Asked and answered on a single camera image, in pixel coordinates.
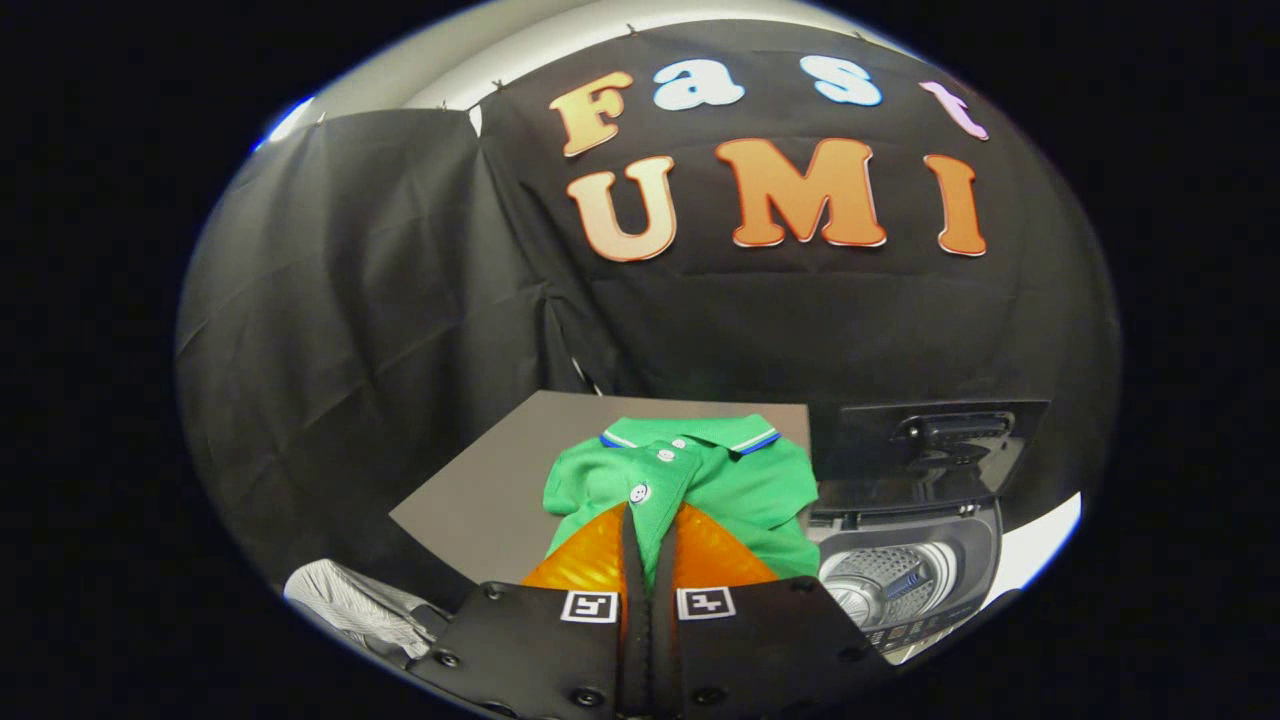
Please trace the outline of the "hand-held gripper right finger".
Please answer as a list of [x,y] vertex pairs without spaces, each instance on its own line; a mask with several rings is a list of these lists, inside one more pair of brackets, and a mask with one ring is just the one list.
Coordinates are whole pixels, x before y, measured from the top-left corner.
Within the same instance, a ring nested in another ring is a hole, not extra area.
[[814,577],[781,577],[684,503],[652,596],[660,719],[817,719],[877,689],[892,666]]

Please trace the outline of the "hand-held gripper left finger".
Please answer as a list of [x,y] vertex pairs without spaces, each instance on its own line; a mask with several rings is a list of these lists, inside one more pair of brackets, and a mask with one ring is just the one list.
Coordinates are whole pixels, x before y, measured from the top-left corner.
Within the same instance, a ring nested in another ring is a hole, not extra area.
[[618,503],[524,582],[480,584],[408,671],[498,719],[643,715],[650,629],[634,514]]

